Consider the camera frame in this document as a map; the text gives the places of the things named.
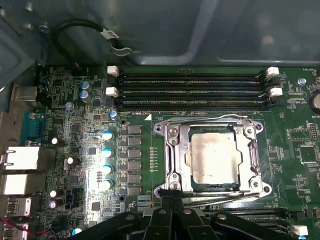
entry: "chip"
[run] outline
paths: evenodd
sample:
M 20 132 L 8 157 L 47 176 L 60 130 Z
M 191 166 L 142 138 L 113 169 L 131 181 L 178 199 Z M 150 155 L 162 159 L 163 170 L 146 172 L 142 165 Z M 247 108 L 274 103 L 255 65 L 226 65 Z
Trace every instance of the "chip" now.
M 95 81 L 94 84 L 93 84 L 93 87 L 97 88 L 97 89 L 101 88 L 101 81 Z
M 130 161 L 128 164 L 129 171 L 141 170 L 141 162 L 140 161 Z
M 128 135 L 128 130 L 126 129 L 120 130 L 120 135 Z
M 61 87 L 62 86 L 62 80 L 61 79 L 57 79 L 54 81 L 54 86 L 55 87 Z
M 92 211 L 99 211 L 100 210 L 100 202 L 98 202 L 98 201 L 93 202 L 91 205 L 91 210 Z
M 129 126 L 128 133 L 129 133 L 129 135 L 140 135 L 141 134 L 141 126 Z
M 140 149 L 129 149 L 128 150 L 128 157 L 130 159 L 139 159 L 141 157 L 141 150 Z
M 109 115 L 107 113 L 102 113 L 101 114 L 101 121 L 108 121 L 109 120 Z
M 128 195 L 129 196 L 139 196 L 140 195 L 140 187 L 138 186 L 132 186 L 128 188 Z
M 141 138 L 140 137 L 130 137 L 129 138 L 129 146 L 137 147 L 141 145 Z
M 100 107 L 100 105 L 101 105 L 101 102 L 100 102 L 99 99 L 96 99 L 96 100 L 93 101 L 93 106 L 94 107 Z
M 64 124 L 64 120 L 62 118 L 55 118 L 55 119 L 53 119 L 53 124 L 54 125 L 62 125 L 62 124 Z
M 128 170 L 128 164 L 127 163 L 120 163 L 119 169 L 120 170 Z
M 71 148 L 72 153 L 79 153 L 79 148 L 78 147 L 72 147 Z
M 128 146 L 128 141 L 123 140 L 120 142 L 120 147 L 127 147 Z
M 71 184 L 78 184 L 78 179 L 79 179 L 78 176 L 71 176 L 70 177 L 70 183 Z
M 95 155 L 97 153 L 97 150 L 95 147 L 89 147 L 88 148 L 88 154 L 89 155 Z
M 80 131 L 80 125 L 79 124 L 73 124 L 71 125 L 71 132 L 72 133 L 77 133 Z
M 93 227 L 94 225 L 97 225 L 97 221 L 89 221 L 89 228 Z
M 126 159 L 126 158 L 128 158 L 128 153 L 127 153 L 127 152 L 120 152 L 120 158 L 121 158 L 121 159 Z
M 127 194 L 128 194 L 128 190 L 126 188 L 119 189 L 119 195 L 127 195 Z
M 129 184 L 139 184 L 141 182 L 140 174 L 129 174 L 128 175 L 128 183 Z
M 126 183 L 126 182 L 128 182 L 128 177 L 127 177 L 127 176 L 120 176 L 120 177 L 119 177 L 119 182 L 120 182 L 120 183 Z

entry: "black capacitor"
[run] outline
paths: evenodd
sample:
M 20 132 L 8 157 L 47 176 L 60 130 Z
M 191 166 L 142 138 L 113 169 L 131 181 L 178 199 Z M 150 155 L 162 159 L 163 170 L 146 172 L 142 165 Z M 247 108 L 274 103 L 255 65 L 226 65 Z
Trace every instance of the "black capacitor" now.
M 70 156 L 67 158 L 66 162 L 69 165 L 79 165 L 81 163 L 81 159 L 78 156 Z
M 52 190 L 50 192 L 50 198 L 59 198 L 62 197 L 65 194 L 65 191 L 62 188 L 59 188 L 57 190 Z
M 49 202 L 50 209 L 56 209 L 58 207 L 62 207 L 64 205 L 64 200 L 62 198 L 51 199 Z
M 66 141 L 59 137 L 52 138 L 51 143 L 57 147 L 64 147 L 66 145 Z

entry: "black cable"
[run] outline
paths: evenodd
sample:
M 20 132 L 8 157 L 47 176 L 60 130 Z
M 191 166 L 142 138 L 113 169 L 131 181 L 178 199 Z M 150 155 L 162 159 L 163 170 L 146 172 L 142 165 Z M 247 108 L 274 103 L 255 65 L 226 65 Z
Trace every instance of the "black cable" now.
M 58 37 L 63 30 L 78 26 L 91 28 L 99 33 L 103 32 L 104 30 L 104 28 L 99 24 L 87 19 L 71 18 L 59 23 L 51 32 L 51 39 L 58 52 L 61 53 L 71 63 L 75 63 L 76 61 L 73 59 L 72 55 L 59 43 Z

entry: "white label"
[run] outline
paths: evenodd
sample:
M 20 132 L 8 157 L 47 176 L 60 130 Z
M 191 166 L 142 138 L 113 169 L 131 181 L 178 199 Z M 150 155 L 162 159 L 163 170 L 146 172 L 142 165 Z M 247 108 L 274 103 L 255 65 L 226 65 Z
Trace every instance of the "white label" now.
M 100 34 L 107 40 L 119 38 L 119 36 L 112 30 L 103 29 L 103 32 L 100 32 Z

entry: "capacitor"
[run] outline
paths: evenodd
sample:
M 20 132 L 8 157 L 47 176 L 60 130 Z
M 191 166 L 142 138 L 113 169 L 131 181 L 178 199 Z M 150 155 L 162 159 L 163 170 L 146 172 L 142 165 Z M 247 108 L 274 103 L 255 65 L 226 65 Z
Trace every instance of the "capacitor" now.
M 110 179 L 106 179 L 103 182 L 101 182 L 100 190 L 101 191 L 107 191 L 110 190 L 113 187 L 114 183 Z
M 49 202 L 49 208 L 51 209 L 62 207 L 63 205 L 64 205 L 64 200 L 62 198 L 52 199 Z
M 108 159 L 114 155 L 114 151 L 112 151 L 112 149 L 110 148 L 105 148 L 102 150 L 102 155 Z
M 58 147 L 64 147 L 66 145 L 66 141 L 59 137 L 52 138 L 51 143 Z
M 59 188 L 57 190 L 52 190 L 50 192 L 50 198 L 59 198 L 62 197 L 65 194 L 65 191 L 62 188 Z
M 82 82 L 80 83 L 80 88 L 81 88 L 82 90 L 86 90 L 86 91 L 88 91 L 88 92 L 91 91 L 90 83 L 88 83 L 87 81 L 82 81 Z
M 111 111 L 109 112 L 109 116 L 113 121 L 115 121 L 118 118 L 117 110 L 116 109 L 111 109 Z
M 114 139 L 115 135 L 111 131 L 105 131 L 102 134 L 102 138 L 106 141 L 112 141 Z
M 78 156 L 70 156 L 66 162 L 70 165 L 79 165 L 81 163 L 81 159 Z
M 113 167 L 112 165 L 106 164 L 106 165 L 103 165 L 103 167 L 102 167 L 102 172 L 103 172 L 105 175 L 109 175 L 109 174 L 111 174 L 113 171 L 114 171 L 114 167 Z
M 85 226 L 79 225 L 72 231 L 72 236 L 81 233 L 84 230 L 86 230 Z
M 81 99 L 84 103 L 89 102 L 90 99 L 91 99 L 90 94 L 89 94 L 88 91 L 86 91 L 86 90 L 82 90 L 82 91 L 79 93 L 79 97 L 80 97 L 80 99 Z
M 64 105 L 64 107 L 65 107 L 66 110 L 71 111 L 72 109 L 75 108 L 75 105 L 74 105 L 72 102 L 68 101 L 68 102 Z

